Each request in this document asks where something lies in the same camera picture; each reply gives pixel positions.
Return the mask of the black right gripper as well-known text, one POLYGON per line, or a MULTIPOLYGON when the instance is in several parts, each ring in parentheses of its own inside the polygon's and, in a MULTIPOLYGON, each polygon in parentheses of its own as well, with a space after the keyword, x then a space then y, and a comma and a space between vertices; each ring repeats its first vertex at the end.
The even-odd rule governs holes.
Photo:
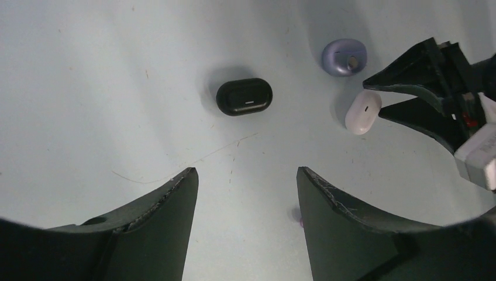
POLYGON ((495 123, 495 55, 469 63, 459 44, 428 38, 363 81, 367 90, 417 98, 380 109, 379 117, 420 132, 451 154, 495 123), (453 110, 453 118, 443 116, 453 110))

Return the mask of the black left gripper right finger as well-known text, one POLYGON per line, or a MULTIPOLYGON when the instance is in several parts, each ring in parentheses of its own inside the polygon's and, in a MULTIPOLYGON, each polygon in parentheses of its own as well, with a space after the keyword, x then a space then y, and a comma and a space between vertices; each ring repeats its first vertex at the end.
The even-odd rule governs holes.
POLYGON ((449 226, 409 220, 297 171, 314 280, 494 280, 495 210, 449 226))

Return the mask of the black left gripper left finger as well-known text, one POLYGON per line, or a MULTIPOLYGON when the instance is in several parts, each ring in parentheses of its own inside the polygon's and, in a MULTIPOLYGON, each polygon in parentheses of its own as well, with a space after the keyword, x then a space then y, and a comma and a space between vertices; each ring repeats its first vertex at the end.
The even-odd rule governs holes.
POLYGON ((41 229, 1 220, 1 279, 181 280, 198 186, 189 167, 81 225, 41 229))

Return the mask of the white earbud charging case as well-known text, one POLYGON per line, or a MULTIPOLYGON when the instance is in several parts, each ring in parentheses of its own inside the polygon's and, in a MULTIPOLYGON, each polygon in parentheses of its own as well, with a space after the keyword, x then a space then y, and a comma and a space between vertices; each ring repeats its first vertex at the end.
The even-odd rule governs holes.
POLYGON ((379 93, 363 90, 357 94, 345 116, 345 127, 355 135, 368 132, 379 115, 382 99, 379 93))

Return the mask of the black earbud charging case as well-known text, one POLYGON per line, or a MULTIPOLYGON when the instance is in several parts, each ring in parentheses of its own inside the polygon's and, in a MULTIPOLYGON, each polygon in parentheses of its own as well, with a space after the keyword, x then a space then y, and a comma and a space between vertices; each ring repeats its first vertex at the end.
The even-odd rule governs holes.
POLYGON ((216 93, 216 104, 228 116, 242 116, 266 110, 273 101, 273 89, 261 78, 228 81, 216 93))

